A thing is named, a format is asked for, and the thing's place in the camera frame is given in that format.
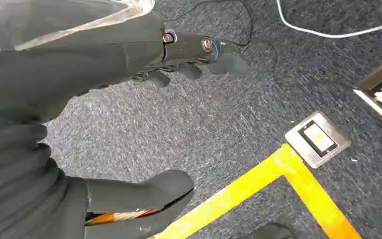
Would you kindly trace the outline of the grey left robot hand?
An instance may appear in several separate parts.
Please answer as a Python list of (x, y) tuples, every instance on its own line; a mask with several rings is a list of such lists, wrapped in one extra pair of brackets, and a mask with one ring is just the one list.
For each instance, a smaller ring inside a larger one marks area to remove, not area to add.
[(167, 84), (163, 71), (242, 74), (225, 40), (169, 32), (157, 15), (66, 36), (49, 46), (0, 52), (0, 239), (146, 239), (193, 197), (193, 181), (168, 170), (143, 183), (67, 176), (42, 143), (45, 123), (68, 101), (129, 80)]

